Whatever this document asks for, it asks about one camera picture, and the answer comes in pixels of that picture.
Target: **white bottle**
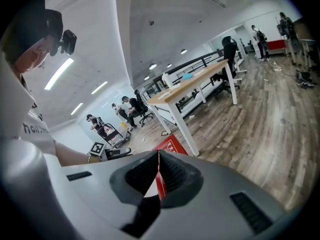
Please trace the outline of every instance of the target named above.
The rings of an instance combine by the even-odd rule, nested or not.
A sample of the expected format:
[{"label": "white bottle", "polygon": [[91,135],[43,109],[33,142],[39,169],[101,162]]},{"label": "white bottle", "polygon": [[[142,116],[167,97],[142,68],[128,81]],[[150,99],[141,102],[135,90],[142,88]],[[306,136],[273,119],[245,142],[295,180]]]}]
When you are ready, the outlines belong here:
[{"label": "white bottle", "polygon": [[173,86],[174,84],[172,83],[172,81],[170,80],[170,77],[167,73],[163,73],[162,74],[162,81],[165,82],[165,84],[168,86],[168,87],[171,87]]}]

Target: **cart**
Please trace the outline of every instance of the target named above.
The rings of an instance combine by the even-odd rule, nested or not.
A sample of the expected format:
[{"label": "cart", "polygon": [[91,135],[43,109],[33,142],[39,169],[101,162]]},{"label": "cart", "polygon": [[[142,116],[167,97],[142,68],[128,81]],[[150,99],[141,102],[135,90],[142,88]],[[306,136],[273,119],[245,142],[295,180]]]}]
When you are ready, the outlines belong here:
[{"label": "cart", "polygon": [[110,123],[105,123],[103,126],[109,128],[109,130],[105,132],[106,137],[104,137],[103,139],[110,145],[111,149],[118,149],[125,142],[128,142],[130,140],[131,133],[129,131],[129,128],[126,128],[122,132],[119,132]]}]

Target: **blue cloth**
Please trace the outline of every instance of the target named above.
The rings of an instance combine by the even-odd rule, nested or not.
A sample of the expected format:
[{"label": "blue cloth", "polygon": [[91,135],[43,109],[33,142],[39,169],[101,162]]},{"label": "blue cloth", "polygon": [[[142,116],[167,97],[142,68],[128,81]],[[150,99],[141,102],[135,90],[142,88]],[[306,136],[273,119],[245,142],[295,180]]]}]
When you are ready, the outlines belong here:
[{"label": "blue cloth", "polygon": [[183,75],[182,79],[184,79],[184,80],[190,79],[190,78],[192,78],[193,76],[194,76],[193,74],[187,73],[187,74],[184,74],[184,75]]}]

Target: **black office chair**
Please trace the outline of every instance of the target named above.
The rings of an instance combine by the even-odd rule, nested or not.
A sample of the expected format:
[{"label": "black office chair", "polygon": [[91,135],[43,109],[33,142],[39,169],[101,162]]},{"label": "black office chair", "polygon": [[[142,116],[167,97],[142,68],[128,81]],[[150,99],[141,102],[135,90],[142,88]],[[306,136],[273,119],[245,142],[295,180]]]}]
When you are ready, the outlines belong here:
[{"label": "black office chair", "polygon": [[[237,42],[231,38],[231,36],[226,36],[222,39],[222,45],[223,45],[223,59],[226,60],[228,59],[228,65],[230,67],[231,75],[232,78],[234,78],[237,73],[235,70],[235,56],[236,56],[236,51],[237,51]],[[223,80],[222,84],[219,87],[219,92],[222,91],[227,91],[228,93],[231,94],[230,91],[230,85],[227,84],[229,82],[227,71],[225,68],[222,69],[222,74],[215,74],[213,76],[213,79],[216,80]],[[240,89],[240,85],[235,84],[234,87],[237,87]]]},{"label": "black office chair", "polygon": [[140,96],[140,93],[138,90],[135,90],[134,91],[134,94],[136,96],[136,100],[138,101],[138,105],[141,109],[141,112],[139,113],[140,116],[142,117],[142,119],[139,121],[139,124],[141,125],[141,127],[143,127],[145,125],[144,121],[147,119],[147,118],[154,118],[152,115],[154,113],[149,113],[149,114],[146,114],[148,112],[148,107],[146,106],[146,104],[143,102],[143,100],[141,99],[141,96]]}]

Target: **white ceiling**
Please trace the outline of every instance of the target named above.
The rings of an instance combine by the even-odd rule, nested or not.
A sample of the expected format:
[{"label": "white ceiling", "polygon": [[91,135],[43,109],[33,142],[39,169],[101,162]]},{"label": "white ceiling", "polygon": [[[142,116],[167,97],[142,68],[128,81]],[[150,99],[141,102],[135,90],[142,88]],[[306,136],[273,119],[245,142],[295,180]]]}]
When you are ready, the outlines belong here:
[{"label": "white ceiling", "polygon": [[[133,86],[143,84],[147,75],[155,76],[155,72],[149,70],[151,63],[157,64],[158,73],[167,70],[169,63],[178,66],[174,65],[174,58],[188,48],[181,45],[190,33],[197,31],[197,26],[215,13],[243,2],[246,0],[131,0]],[[149,21],[154,21],[154,25],[150,26]]]},{"label": "white ceiling", "polygon": [[[114,8],[106,8],[103,0],[46,0],[46,8],[62,13],[63,30],[70,29],[77,36],[74,62],[61,75],[51,90],[44,90],[49,79],[69,57],[58,51],[48,56],[44,68],[27,72],[24,77],[49,127],[70,121],[107,88],[128,79],[120,42],[116,38],[117,25]],[[108,84],[95,94],[91,92],[104,81]],[[73,116],[79,104],[84,105]]]}]

